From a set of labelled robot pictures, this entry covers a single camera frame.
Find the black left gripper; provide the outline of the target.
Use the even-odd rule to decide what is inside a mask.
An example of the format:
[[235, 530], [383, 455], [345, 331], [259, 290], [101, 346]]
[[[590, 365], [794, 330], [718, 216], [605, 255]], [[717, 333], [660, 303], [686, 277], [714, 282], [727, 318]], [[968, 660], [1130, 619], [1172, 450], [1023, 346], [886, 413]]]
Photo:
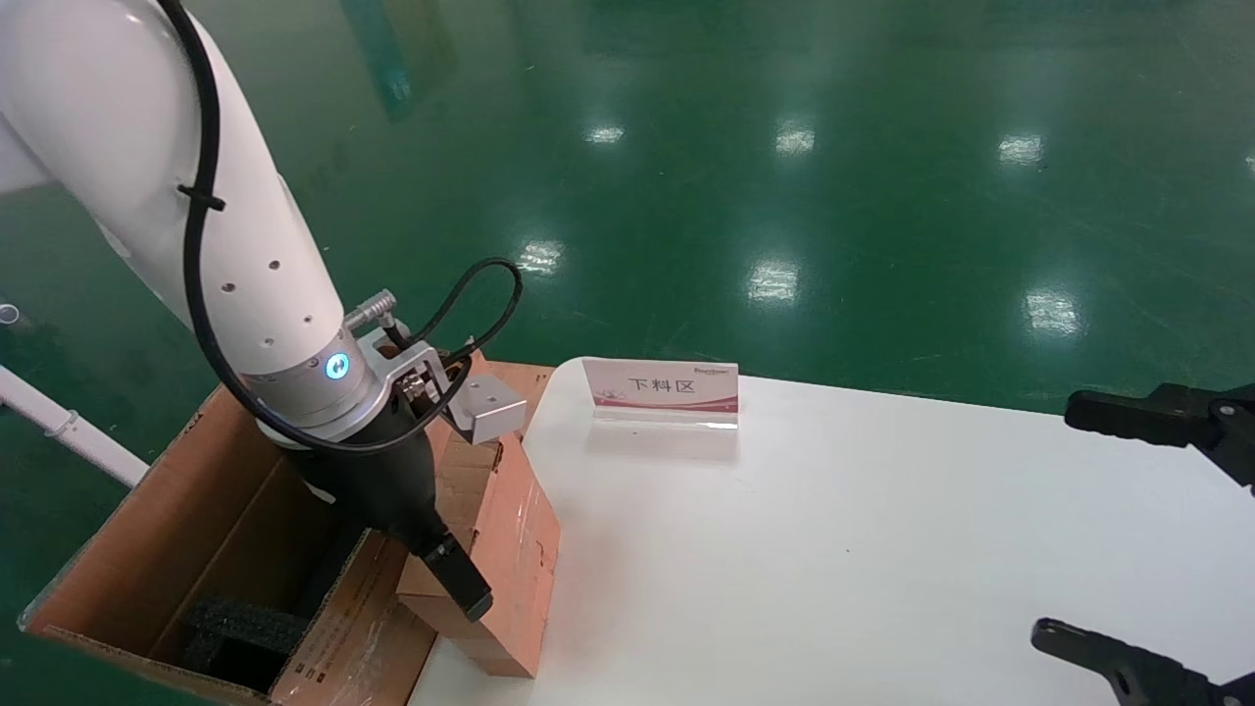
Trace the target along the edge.
[[435, 510], [435, 461], [425, 431], [376, 453], [291, 450], [287, 461], [346, 517], [422, 557], [468, 622], [492, 608], [488, 581]]

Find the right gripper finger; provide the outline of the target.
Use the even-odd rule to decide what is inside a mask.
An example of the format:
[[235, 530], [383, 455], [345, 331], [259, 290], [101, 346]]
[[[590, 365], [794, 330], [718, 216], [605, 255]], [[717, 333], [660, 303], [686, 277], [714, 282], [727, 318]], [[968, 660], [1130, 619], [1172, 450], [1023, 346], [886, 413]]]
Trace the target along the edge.
[[1101, 676], [1121, 705], [1254, 703], [1251, 672], [1227, 683], [1215, 683], [1163, 655], [1059, 619], [1035, 621], [1032, 647]]
[[1254, 384], [1229, 390], [1163, 382], [1145, 398], [1076, 390], [1064, 423], [1148, 445], [1195, 446], [1237, 487], [1254, 485]]

